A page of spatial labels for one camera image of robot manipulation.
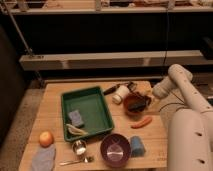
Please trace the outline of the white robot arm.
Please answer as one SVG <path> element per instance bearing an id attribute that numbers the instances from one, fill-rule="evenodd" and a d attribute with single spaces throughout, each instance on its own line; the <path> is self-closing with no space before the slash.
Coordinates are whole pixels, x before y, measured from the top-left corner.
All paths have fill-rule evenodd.
<path id="1" fill-rule="evenodd" d="M 153 87 L 157 99 L 178 88 L 187 104 L 173 114 L 168 130 L 167 171 L 213 171 L 213 107 L 191 83 L 193 74 L 179 64 Z"/>

